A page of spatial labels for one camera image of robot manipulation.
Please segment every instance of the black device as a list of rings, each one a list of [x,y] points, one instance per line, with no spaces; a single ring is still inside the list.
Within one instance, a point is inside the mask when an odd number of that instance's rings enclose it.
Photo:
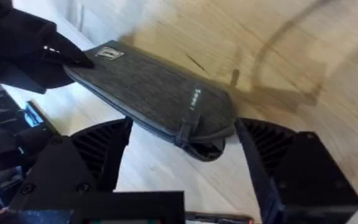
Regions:
[[[131,126],[126,118],[53,138],[7,216],[22,223],[253,222],[246,215],[185,212],[183,192],[111,193]],[[357,194],[315,133],[245,118],[236,129],[263,223],[345,224],[358,210]]]

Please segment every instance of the logo label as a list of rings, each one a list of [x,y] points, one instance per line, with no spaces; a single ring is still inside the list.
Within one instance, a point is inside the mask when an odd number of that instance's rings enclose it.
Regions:
[[[103,47],[95,56],[96,57],[102,57],[109,60],[114,60],[118,57],[123,56],[124,53],[119,52],[118,50],[114,50],[109,47]]]

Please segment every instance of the wooden floor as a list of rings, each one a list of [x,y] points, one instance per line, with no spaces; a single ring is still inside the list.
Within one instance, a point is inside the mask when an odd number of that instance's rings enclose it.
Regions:
[[[225,86],[240,115],[316,131],[358,192],[358,0],[16,0],[82,49],[114,39]],[[34,100],[70,134],[122,117],[77,84]],[[119,190],[185,190],[186,208],[259,211],[238,140],[204,164],[135,126]],[[351,223],[358,223],[358,213]]]

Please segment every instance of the screw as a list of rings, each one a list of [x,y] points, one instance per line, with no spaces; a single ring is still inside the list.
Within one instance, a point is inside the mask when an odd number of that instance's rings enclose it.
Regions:
[[[62,142],[63,142],[63,139],[62,139],[62,137],[60,137],[60,136],[54,137],[54,138],[50,141],[50,143],[51,143],[53,146],[56,146],[56,145],[58,145],[58,144],[60,144],[60,143],[62,143]]]
[[[91,190],[91,185],[88,184],[88,183],[80,183],[77,185],[77,188],[76,188],[77,192],[78,193],[85,193],[85,192],[88,192]]]
[[[31,194],[35,189],[35,184],[25,184],[21,189],[20,189],[20,193],[22,193],[22,195],[28,195]]]
[[[308,137],[308,139],[312,139],[312,138],[314,138],[314,134],[307,134],[307,137]]]

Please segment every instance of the table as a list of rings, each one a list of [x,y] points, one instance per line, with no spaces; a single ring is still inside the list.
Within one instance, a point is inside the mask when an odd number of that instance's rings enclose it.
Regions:
[[[224,86],[240,116],[317,132],[358,192],[358,0],[16,0],[15,6],[55,21],[82,49],[119,40]],[[17,101],[35,101],[63,134],[122,117],[77,84],[46,95],[6,88]],[[186,209],[260,220],[235,137],[222,158],[204,164],[135,126],[118,190],[185,190]]]

